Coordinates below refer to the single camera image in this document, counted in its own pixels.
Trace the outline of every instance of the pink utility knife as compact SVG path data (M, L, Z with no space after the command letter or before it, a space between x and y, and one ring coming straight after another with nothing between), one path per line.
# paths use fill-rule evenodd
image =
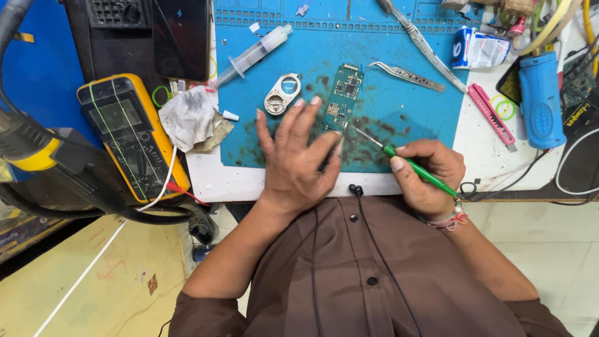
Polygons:
M499 138L501 138L501 141L507 146L507 149L512 152L518 151L514 145L516 142L514 136L512 136L510 130L506 128L506 125L503 124L503 121L501 118L499 118L497 112L491 106L489 97L483 88L479 85L472 84L468 87L468 94L479 108L480 112L483 113L483 116L487 119L487 121L489 121L489 124L491 124L493 130L495 130Z

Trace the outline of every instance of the yellow hose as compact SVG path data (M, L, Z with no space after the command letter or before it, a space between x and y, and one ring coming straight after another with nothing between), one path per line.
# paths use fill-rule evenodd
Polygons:
M582 6L582 18L585 22L586 39L589 41L589 44L593 43L593 40L595 40L595 34L593 33L593 27L591 26L591 17L589 16L590 7L591 0L585 0ZM594 46L591 52L594 55L597 52L597 46ZM597 74L597 68L599 68L599 64L597 58L595 58L593 60L593 74Z

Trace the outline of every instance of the syringe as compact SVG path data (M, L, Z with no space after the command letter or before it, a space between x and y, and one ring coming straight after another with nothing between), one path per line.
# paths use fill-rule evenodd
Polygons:
M287 35L293 33L293 29L290 25L284 27L276 27L268 33L265 37L261 38L260 41L256 42L252 47L247 49L243 54L232 58L229 56L231 66L225 71L219 74L216 81L212 82L209 87L212 89L218 88L221 84L239 74L242 78L246 78L243 74L248 68L260 61L268 53L272 52L281 43L287 40Z

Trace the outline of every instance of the green soldering iron handle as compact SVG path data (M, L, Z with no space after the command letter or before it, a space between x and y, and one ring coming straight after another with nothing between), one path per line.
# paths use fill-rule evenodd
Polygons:
M397 154L395 153L395 148L392 145L386 145L385 147L383 147L383 152L389 157L397 156ZM410 158L404 159L408 163L410 163L410 165L412 165L412 168L414 168L414 172L416 172L416 174L428 180L431 184L435 185L436 187L439 187L442 191L451 195L453 198L455 198L455 196L458 195L458 193L454 191L453 188L447 186L444 182L441 181L441 179L433 176L431 173L429 173L429 171L425 170L420 165L414 163L413 160L411 160Z

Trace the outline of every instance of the blue hot glue gun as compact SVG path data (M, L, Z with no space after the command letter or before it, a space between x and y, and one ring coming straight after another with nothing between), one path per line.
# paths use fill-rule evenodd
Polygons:
M566 142L562 126L555 52L536 54L520 61L520 89L528 144L552 149Z

